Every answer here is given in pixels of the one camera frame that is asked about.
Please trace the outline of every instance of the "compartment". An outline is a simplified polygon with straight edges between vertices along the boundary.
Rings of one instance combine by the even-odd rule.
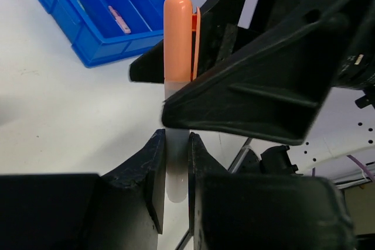
[[[113,18],[108,5],[102,0],[79,0],[101,34],[106,37],[123,36],[124,32]]]
[[[149,32],[150,28],[145,23],[142,16],[134,8],[130,0],[105,0],[106,4],[111,5],[123,18],[125,23],[131,29],[131,34]]]
[[[163,29],[163,18],[150,0],[130,0],[152,30]]]

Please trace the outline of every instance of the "black plastic jaw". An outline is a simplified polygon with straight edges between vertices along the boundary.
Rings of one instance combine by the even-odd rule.
[[[189,142],[189,222],[194,249],[352,250],[356,239],[342,194],[326,179],[231,174]]]
[[[163,124],[301,144],[347,58],[366,56],[375,4],[302,0],[295,6],[171,96]]]

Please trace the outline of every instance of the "white table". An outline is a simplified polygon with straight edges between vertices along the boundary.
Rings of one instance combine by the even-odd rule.
[[[162,127],[163,86],[130,83],[134,58],[86,69],[37,0],[0,0],[0,31],[0,173],[103,174]],[[201,136],[225,167],[245,141]],[[187,228],[187,201],[166,199],[158,248]]]

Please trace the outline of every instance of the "orange cap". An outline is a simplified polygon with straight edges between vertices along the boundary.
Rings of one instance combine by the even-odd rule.
[[[164,2],[164,79],[186,82],[192,79],[192,31],[200,27],[193,18],[191,0]]]

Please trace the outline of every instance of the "black bracket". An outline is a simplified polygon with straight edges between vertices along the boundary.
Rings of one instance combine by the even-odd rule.
[[[285,152],[276,147],[273,156]],[[231,174],[189,142],[189,219],[195,249],[342,249],[356,244],[342,194],[328,180]]]
[[[273,146],[261,154],[258,163],[248,165],[242,173],[291,175],[298,171],[288,156],[289,146]]]
[[[362,109],[372,105],[375,108],[375,87],[367,87],[363,90],[363,92],[364,96],[355,101],[357,107]]]

